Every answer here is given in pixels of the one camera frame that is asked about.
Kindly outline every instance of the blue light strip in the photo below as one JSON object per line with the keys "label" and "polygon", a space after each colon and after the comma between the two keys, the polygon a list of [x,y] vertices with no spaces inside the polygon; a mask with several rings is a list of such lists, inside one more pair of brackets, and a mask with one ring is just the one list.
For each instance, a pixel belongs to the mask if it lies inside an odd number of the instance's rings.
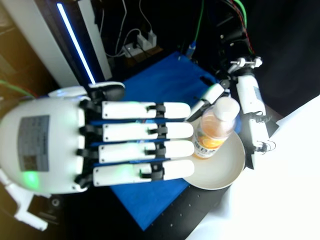
{"label": "blue light strip", "polygon": [[76,38],[76,36],[75,36],[75,33],[74,33],[74,31],[72,30],[72,27],[71,27],[71,25],[70,25],[70,22],[69,22],[69,20],[68,20],[68,17],[67,17],[67,15],[66,15],[66,12],[65,12],[65,10],[64,10],[64,7],[62,6],[61,3],[57,3],[56,5],[57,5],[57,7],[58,7],[58,9],[59,9],[59,11],[60,11],[60,14],[61,14],[61,17],[62,17],[62,19],[63,19],[63,21],[64,21],[65,26],[66,26],[66,28],[68,29],[68,32],[69,32],[70,37],[71,37],[71,39],[72,39],[72,42],[73,42],[73,44],[74,44],[74,46],[75,46],[75,48],[76,48],[76,50],[77,50],[77,52],[78,52],[78,54],[79,54],[79,57],[80,57],[80,59],[81,59],[81,61],[82,61],[82,64],[83,64],[86,72],[88,73],[88,76],[89,76],[89,78],[90,78],[90,80],[91,80],[91,83],[92,83],[92,84],[96,84],[96,81],[95,81],[95,79],[94,79],[94,76],[92,76],[92,73],[91,73],[90,68],[89,68],[89,66],[88,66],[88,64],[87,64],[87,61],[86,61],[86,59],[85,59],[85,56],[84,56],[84,54],[83,54],[82,51],[81,51],[81,48],[80,48],[80,46],[79,46],[79,43],[78,43],[77,38]]}

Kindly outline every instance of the white bottle cap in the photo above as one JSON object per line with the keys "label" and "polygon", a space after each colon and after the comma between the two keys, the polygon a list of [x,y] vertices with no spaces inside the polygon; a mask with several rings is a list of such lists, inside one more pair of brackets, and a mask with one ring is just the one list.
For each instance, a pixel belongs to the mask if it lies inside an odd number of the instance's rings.
{"label": "white bottle cap", "polygon": [[214,115],[221,121],[232,121],[240,111],[239,103],[231,97],[220,97],[213,106]]}

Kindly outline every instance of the plastic bottle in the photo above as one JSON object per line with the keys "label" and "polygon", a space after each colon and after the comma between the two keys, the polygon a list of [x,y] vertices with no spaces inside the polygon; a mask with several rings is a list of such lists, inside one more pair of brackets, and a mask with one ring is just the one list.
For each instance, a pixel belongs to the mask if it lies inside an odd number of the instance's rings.
{"label": "plastic bottle", "polygon": [[216,153],[235,129],[239,111],[239,103],[224,96],[203,113],[192,138],[195,158],[208,159]]}

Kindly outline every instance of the plate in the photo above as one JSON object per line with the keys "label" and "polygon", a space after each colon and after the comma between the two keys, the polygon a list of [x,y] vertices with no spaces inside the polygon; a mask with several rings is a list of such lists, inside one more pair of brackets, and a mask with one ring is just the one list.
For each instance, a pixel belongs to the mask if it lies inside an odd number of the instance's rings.
{"label": "plate", "polygon": [[[192,122],[193,128],[200,120]],[[219,190],[230,186],[243,171],[246,163],[244,145],[233,132],[219,150],[208,159],[186,157],[194,163],[194,173],[185,177],[189,184],[205,190]]]}

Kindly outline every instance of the blue cloth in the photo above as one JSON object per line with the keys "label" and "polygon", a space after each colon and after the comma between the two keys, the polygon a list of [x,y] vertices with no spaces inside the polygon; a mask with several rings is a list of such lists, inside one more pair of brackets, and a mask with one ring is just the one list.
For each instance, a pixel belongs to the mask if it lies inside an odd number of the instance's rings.
{"label": "blue cloth", "polygon": [[[204,94],[200,77],[216,79],[175,52],[128,79],[124,101],[183,102],[191,107]],[[145,230],[189,184],[181,179],[111,186],[113,192]]]}

